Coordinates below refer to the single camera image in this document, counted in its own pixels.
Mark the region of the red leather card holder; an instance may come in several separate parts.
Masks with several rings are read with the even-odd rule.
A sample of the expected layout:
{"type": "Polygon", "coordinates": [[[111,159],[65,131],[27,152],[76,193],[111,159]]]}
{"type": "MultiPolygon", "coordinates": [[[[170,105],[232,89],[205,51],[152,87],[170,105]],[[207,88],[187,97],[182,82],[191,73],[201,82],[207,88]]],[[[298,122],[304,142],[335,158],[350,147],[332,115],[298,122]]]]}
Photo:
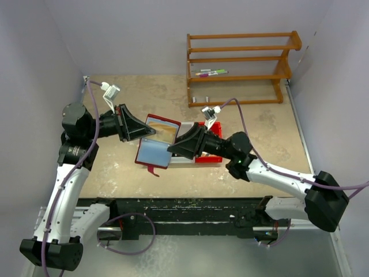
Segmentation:
{"type": "MultiPolygon", "coordinates": [[[[148,114],[146,117],[146,124],[152,121],[162,123],[168,122],[170,125],[177,125],[177,133],[175,136],[176,140],[181,122],[164,118],[155,114],[148,114]]],[[[167,148],[172,144],[148,140],[146,137],[141,138],[135,157],[135,163],[146,166],[149,173],[155,177],[159,177],[159,175],[155,173],[155,168],[164,170],[168,168],[172,153],[168,152],[167,148]]]]}

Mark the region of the red plastic bin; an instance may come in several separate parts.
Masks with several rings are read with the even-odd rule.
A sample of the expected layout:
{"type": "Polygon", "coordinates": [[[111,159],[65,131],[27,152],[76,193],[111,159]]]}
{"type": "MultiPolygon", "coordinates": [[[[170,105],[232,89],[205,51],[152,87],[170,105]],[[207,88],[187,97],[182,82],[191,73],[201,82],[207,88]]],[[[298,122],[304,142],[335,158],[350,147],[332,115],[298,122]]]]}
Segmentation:
{"type": "MultiPolygon", "coordinates": [[[[215,122],[210,128],[210,130],[214,134],[218,135],[220,138],[223,137],[220,122],[215,122]]],[[[195,163],[221,163],[223,159],[220,156],[203,152],[201,156],[195,157],[194,161],[195,163]]]]}

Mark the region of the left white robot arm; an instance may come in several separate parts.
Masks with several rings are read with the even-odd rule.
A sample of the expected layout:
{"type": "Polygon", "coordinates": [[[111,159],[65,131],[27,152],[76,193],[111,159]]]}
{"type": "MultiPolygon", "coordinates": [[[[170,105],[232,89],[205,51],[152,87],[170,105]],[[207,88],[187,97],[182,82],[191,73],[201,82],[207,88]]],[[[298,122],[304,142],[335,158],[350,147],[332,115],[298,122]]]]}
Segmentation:
{"type": "Polygon", "coordinates": [[[34,265],[62,272],[79,265],[84,242],[102,224],[113,226],[119,218],[115,200],[98,199],[74,219],[81,189],[89,176],[99,146],[97,139],[117,135],[120,141],[133,141],[155,134],[154,128],[134,117],[125,104],[92,117],[80,102],[63,109],[62,145],[57,177],[47,208],[31,239],[24,239],[20,252],[34,265]]]}

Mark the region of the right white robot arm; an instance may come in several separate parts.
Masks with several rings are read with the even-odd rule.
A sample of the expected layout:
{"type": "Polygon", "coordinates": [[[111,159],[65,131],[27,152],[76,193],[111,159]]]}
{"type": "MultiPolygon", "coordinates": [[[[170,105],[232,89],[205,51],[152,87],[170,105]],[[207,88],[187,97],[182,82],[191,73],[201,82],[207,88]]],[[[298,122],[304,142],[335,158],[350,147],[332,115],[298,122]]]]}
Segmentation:
{"type": "Polygon", "coordinates": [[[349,204],[349,198],[334,177],[303,174],[262,161],[256,155],[245,132],[236,132],[221,138],[205,126],[194,124],[168,152],[185,158],[200,156],[203,152],[228,160],[226,169],[235,179],[271,186],[288,193],[286,199],[265,197],[257,211],[257,221],[263,226],[279,219],[302,219],[327,232],[336,231],[349,204]]]}

